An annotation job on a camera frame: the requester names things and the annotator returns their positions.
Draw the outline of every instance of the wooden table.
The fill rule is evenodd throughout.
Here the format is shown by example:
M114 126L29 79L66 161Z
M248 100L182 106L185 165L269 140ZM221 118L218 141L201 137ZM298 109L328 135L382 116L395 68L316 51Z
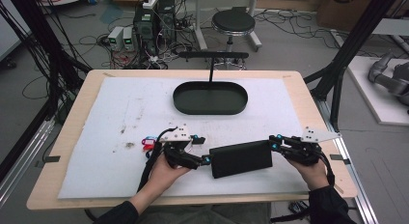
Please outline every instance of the wooden table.
M208 78L208 70L93 70L81 88L81 91L71 108L68 118L50 155L60 155L59 162L46 163L39 179L27 202L30 210L52 210L73 208L114 207L121 203L123 198L109 199L57 199L68 168L72 150L81 135L82 127L87 120L90 110L98 94L100 85L105 77L177 77L177 78ZM275 70L217 70L214 78L276 78L283 79L291 98L295 112L302 126L326 129L324 121L310 95L310 91L303 78L297 71ZM326 155L339 154L333 141L320 143ZM357 195L354 182L341 160L331 160L336 175L335 188L344 198ZM226 196L190 196L159 198L154 205L193 205L193 204L221 204L243 202L272 202L307 200L307 191L304 194L241 194Z

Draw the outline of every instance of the round stool seat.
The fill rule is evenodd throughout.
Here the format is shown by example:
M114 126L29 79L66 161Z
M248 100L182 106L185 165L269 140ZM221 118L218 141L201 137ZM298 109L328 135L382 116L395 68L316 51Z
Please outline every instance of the round stool seat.
M222 34L246 36L253 32L256 21L241 11L225 10L213 16L211 25Z

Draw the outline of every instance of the sleeve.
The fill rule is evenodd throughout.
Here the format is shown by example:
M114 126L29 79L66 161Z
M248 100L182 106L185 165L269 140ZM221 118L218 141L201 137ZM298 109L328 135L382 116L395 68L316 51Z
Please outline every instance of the sleeve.
M127 224L135 223L139 217L138 211L135 207L128 201L112 208L111 210L105 212L101 217L99 217L94 223L95 224Z
M311 223L355 223L348 216L348 205L331 185L310 192Z

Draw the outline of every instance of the hand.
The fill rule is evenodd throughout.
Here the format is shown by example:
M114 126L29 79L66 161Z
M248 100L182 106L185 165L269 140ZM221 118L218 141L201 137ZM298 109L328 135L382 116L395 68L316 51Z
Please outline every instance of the hand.
M129 202L141 214L154 200L168 189L180 176L189 172L188 168L172 168L165 158L160 155L152 167L150 179L145 186Z
M289 159L287 161L298 170L310 190L315 190L329 185L325 164L321 159L316 164L311 166L305 166Z

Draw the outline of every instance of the black oval tray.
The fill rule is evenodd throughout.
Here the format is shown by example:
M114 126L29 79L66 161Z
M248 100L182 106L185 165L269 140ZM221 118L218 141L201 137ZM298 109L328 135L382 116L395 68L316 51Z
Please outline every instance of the black oval tray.
M174 105L187 115L235 115L246 107L246 90L233 82L190 81L174 90Z

